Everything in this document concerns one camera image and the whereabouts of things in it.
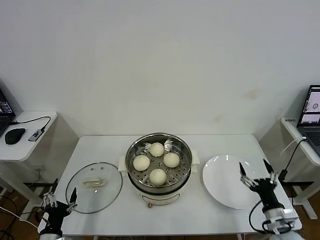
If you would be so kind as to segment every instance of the laptop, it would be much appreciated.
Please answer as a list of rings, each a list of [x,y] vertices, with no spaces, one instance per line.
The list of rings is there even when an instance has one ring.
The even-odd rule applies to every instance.
[[[15,118],[15,113],[0,89],[0,136]]]
[[[320,155],[320,85],[310,86],[297,129]]]

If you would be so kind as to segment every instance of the cable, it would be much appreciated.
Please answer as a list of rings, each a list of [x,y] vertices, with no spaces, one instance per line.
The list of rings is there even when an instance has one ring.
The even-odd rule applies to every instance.
[[[266,234],[265,231],[256,229],[256,228],[252,225],[252,223],[251,223],[251,215],[252,215],[252,213],[254,212],[254,210],[256,209],[256,207],[257,207],[261,202],[262,202],[261,200],[258,201],[257,204],[254,205],[254,207],[251,209],[251,211],[250,211],[250,213],[249,213],[249,224],[250,224],[250,227],[251,227],[253,230],[255,230],[256,232],[261,233],[261,234]]]
[[[26,185],[27,187],[31,187],[33,184],[35,184],[36,182],[38,182],[38,181],[40,180],[40,178],[41,178],[41,176],[40,176],[40,170],[38,169],[38,170],[35,170],[35,171],[38,172],[38,179],[35,180],[33,183],[30,183],[29,185]]]
[[[35,214],[35,213],[38,213],[38,211],[30,211],[30,212],[23,212],[23,213],[20,213],[19,215],[24,215],[24,214]]]
[[[300,143],[302,143],[302,142],[304,142],[304,141],[306,141],[306,140],[307,140],[306,138],[302,139],[302,140],[299,141],[298,144],[295,146],[295,149],[293,150],[293,153],[292,153],[292,155],[291,155],[291,157],[290,157],[290,160],[289,160],[289,162],[288,162],[288,164],[286,165],[286,167],[285,167],[284,170],[287,170],[287,169],[288,169],[288,167],[289,167],[289,165],[290,165],[290,163],[291,163],[291,161],[292,161],[292,158],[294,157],[295,152],[296,152],[297,148],[299,147]]]
[[[291,193],[291,205],[294,208],[294,191],[293,191],[293,187],[290,186],[290,193]]]
[[[1,197],[1,198],[8,199],[10,202],[12,202],[12,203],[13,203],[13,205],[14,205],[14,208],[15,208],[15,212],[17,213],[18,208],[17,208],[16,203],[15,203],[13,200],[11,200],[9,197],[4,196],[4,195],[0,195],[0,197]],[[1,214],[5,214],[5,215],[11,215],[11,214],[5,213],[5,212],[3,212],[3,211],[0,211],[0,213],[1,213]]]
[[[28,204],[28,200],[25,202],[25,204],[22,205],[22,207],[17,211],[17,214],[19,214],[21,212],[22,209],[24,209],[26,207],[26,205]],[[9,226],[6,228],[6,230],[0,230],[0,232],[3,232],[2,236],[0,237],[0,240],[3,239],[4,235],[7,235],[9,237],[11,237],[12,240],[14,240],[13,236],[10,234],[10,232],[12,231],[13,229],[13,226],[15,224],[15,221],[16,221],[16,217],[14,217],[12,219],[12,222],[9,224]]]
[[[17,217],[18,219],[20,219],[21,221],[26,222],[26,223],[28,223],[28,224],[31,224],[31,225],[34,226],[36,229],[38,229],[38,227],[37,227],[36,225],[34,225],[32,222],[29,222],[29,221],[27,221],[27,220],[22,219],[22,218],[19,217],[18,215],[16,215],[16,214],[14,214],[13,212],[11,212],[11,211],[3,208],[2,206],[0,206],[0,209],[5,210],[5,211],[7,211],[8,213],[11,213],[12,215],[16,216],[16,217]]]
[[[268,229],[266,229],[266,227],[265,227],[265,225],[266,224],[269,224],[270,223],[270,220],[266,220],[266,221],[264,221],[263,223],[262,223],[262,229],[264,230],[264,232],[266,233],[266,234],[275,234],[273,231],[269,231]]]
[[[282,150],[282,152],[280,153],[280,155],[279,155],[279,158],[281,157],[281,155],[285,152],[285,150],[287,150],[290,146],[291,146],[291,144],[293,144],[295,141],[297,141],[297,140],[302,140],[302,139],[307,139],[305,136],[303,136],[303,137],[299,137],[299,138],[296,138],[295,140],[293,140],[292,142],[290,142],[289,143],[289,145],[288,146],[286,146],[283,150]]]
[[[281,183],[282,183],[282,182],[285,180],[285,178],[286,178],[286,175],[287,175],[287,173],[288,173],[287,169],[288,169],[288,167],[289,167],[289,165],[290,165],[290,163],[291,163],[291,161],[292,161],[292,159],[293,159],[293,157],[294,157],[294,155],[295,155],[296,150],[298,149],[299,145],[300,145],[302,142],[304,142],[304,141],[307,141],[307,139],[304,138],[304,139],[302,139],[301,141],[299,141],[299,142],[297,143],[297,145],[295,146],[295,149],[294,149],[293,152],[292,152],[292,155],[291,155],[291,157],[290,157],[290,160],[289,160],[288,164],[286,165],[285,169],[282,169],[282,171],[280,172],[280,175],[279,175],[278,179],[279,179],[279,181],[280,181]]]
[[[262,228],[263,228],[263,230],[264,230],[266,233],[275,234],[273,231],[269,231],[268,229],[266,229],[266,227],[265,227],[266,224],[267,224],[267,221],[264,221],[264,222],[262,223]],[[286,234],[286,233],[288,233],[288,232],[290,232],[290,231],[292,230],[292,226],[291,226],[289,223],[287,223],[286,225],[289,226],[288,230],[285,230],[285,231],[283,231],[283,232],[280,232],[280,234]]]
[[[28,120],[28,121],[12,121],[9,123],[9,125],[16,125],[16,124],[26,124],[26,123],[30,123],[30,122],[33,122],[33,121],[36,121],[36,120],[39,120],[39,119],[49,119],[46,124],[41,128],[41,131],[44,131],[46,126],[48,125],[48,123],[50,123],[51,121],[51,117],[50,116],[41,116],[41,117],[38,117],[38,118],[35,118],[35,119],[31,119],[31,120]]]

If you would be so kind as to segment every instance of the steamed bun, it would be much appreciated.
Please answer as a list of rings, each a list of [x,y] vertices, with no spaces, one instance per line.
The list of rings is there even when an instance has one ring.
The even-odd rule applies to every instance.
[[[154,169],[150,172],[149,181],[155,186],[161,186],[165,184],[167,180],[167,174],[162,169]]]
[[[149,152],[154,157],[160,157],[164,154],[165,147],[161,143],[155,142],[151,144]]]
[[[137,171],[147,170],[149,165],[150,165],[150,160],[147,156],[144,156],[144,155],[137,156],[133,160],[133,167]]]
[[[163,158],[163,163],[169,168],[175,168],[180,163],[180,158],[176,153],[169,152]]]

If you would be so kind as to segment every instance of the laptop keyboard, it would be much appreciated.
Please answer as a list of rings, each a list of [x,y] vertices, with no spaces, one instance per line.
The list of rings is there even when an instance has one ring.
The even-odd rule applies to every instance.
[[[304,134],[314,145],[320,146],[320,131],[307,131]]]

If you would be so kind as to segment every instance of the electric pot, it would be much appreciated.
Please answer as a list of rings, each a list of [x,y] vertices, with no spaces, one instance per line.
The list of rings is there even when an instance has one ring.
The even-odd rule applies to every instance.
[[[153,143],[161,143],[164,146],[162,156],[154,157],[149,153]],[[164,156],[167,153],[175,153],[179,156],[180,162],[177,167],[170,168],[164,164]],[[150,166],[145,171],[137,171],[133,166],[134,159],[139,155],[150,159]],[[189,180],[191,172],[197,171],[196,164],[199,164],[198,155],[194,150],[190,150],[185,141],[168,133],[157,132],[145,135],[132,143],[125,157],[120,159],[118,170],[122,172],[123,177],[127,175],[144,201],[154,205],[165,205],[180,197],[181,190]],[[164,185],[154,186],[150,183],[149,174],[154,169],[165,171]]]

